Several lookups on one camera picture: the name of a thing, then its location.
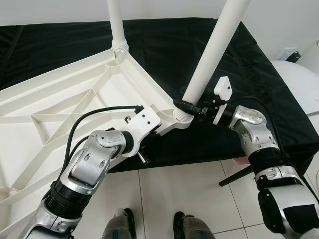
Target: screw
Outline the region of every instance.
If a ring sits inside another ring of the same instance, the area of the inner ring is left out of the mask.
[[[88,153],[85,157],[84,157],[84,161],[87,161],[89,159],[89,157],[91,156],[90,153]]]
[[[131,120],[131,117],[129,117],[129,116],[126,116],[125,119],[124,119],[124,121],[125,121],[126,123],[129,123],[130,120]]]
[[[103,168],[103,167],[104,167],[104,164],[105,164],[105,161],[103,160],[103,161],[100,163],[100,168]]]

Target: black tripod leg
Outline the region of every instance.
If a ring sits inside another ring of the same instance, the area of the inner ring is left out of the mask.
[[[221,187],[224,187],[225,185],[236,181],[237,179],[240,179],[248,174],[250,174],[251,172],[253,172],[253,167],[251,165],[249,165],[248,167],[240,170],[239,172],[231,175],[230,177],[224,179],[223,181],[219,182],[219,185]]]

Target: power outlet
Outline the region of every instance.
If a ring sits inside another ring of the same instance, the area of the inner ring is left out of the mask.
[[[285,47],[277,57],[277,60],[286,61],[296,51],[298,51],[296,47]]]

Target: red object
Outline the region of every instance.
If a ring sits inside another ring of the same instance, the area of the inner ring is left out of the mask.
[[[248,158],[246,156],[240,157],[240,158],[234,158],[233,159],[236,163],[241,165],[247,165],[249,164]]]

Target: black cable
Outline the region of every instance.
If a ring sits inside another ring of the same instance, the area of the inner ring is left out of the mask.
[[[76,149],[80,146],[81,143],[83,143],[84,141],[86,141],[89,138],[89,136],[84,137],[83,139],[81,139],[72,149],[70,156],[69,156],[69,160],[71,161],[72,156],[74,155]]]
[[[79,123],[85,119],[88,116],[91,116],[93,114],[96,113],[100,113],[100,112],[105,112],[105,111],[112,111],[112,110],[127,110],[127,109],[136,109],[139,106],[114,106],[114,107],[106,107],[106,108],[101,108],[101,109],[97,109],[94,111],[90,111],[87,112],[86,114],[82,115],[73,125],[73,127],[71,128],[70,134],[69,134],[69,138],[66,144],[66,150],[65,150],[65,157],[64,157],[64,162],[63,162],[63,166],[62,166],[62,170],[60,172],[60,175],[58,176],[58,179],[61,177],[63,171],[66,169],[66,167],[68,166],[69,162],[70,162],[70,149],[71,149],[71,143],[72,143],[72,138],[73,138],[73,134],[75,132],[76,127],[79,125]]]
[[[71,161],[71,158],[74,154],[74,152],[76,151],[76,149],[80,146],[80,144],[87,140],[89,136],[84,137],[83,139],[81,139],[73,148],[72,152],[70,153],[70,149],[71,149],[71,143],[72,143],[72,138],[73,138],[73,134],[75,132],[76,127],[79,125],[79,123],[85,119],[88,116],[91,116],[93,114],[96,113],[100,113],[100,112],[105,112],[105,111],[112,111],[112,110],[128,110],[128,109],[138,109],[140,108],[140,106],[114,106],[114,107],[106,107],[106,108],[101,108],[101,109],[97,109],[94,111],[90,111],[87,112],[86,114],[82,115],[73,125],[73,127],[71,128],[69,137],[68,137],[68,141],[66,144],[66,150],[65,150],[65,157],[64,157],[64,162],[63,162],[63,166],[61,169],[61,172],[57,178],[56,181],[58,181],[62,175],[62,173],[64,172],[64,170],[66,169],[66,167],[68,166],[69,162]],[[51,189],[49,189],[49,191],[44,195],[44,197],[42,199],[45,199],[51,192]]]
[[[265,103],[262,100],[260,100],[257,97],[254,97],[254,96],[242,96],[242,97],[233,98],[233,99],[230,99],[230,100],[227,100],[227,101],[222,101],[222,103],[223,104],[228,104],[228,103],[235,102],[235,101],[238,101],[238,100],[247,100],[247,99],[248,100],[255,100],[255,101],[257,101],[258,103],[260,103],[264,107],[265,111],[268,114],[269,120],[270,120],[270,122],[271,122],[271,124],[273,126],[273,130],[274,130],[275,137],[276,137],[276,140],[277,140],[277,143],[278,143],[278,147],[279,147],[279,149],[280,149],[280,151],[282,152],[283,155],[288,156],[286,154],[285,150],[284,150],[282,141],[281,141],[281,139],[279,137],[277,125],[276,125],[275,121],[273,120],[272,114],[270,113],[268,107],[265,105]]]

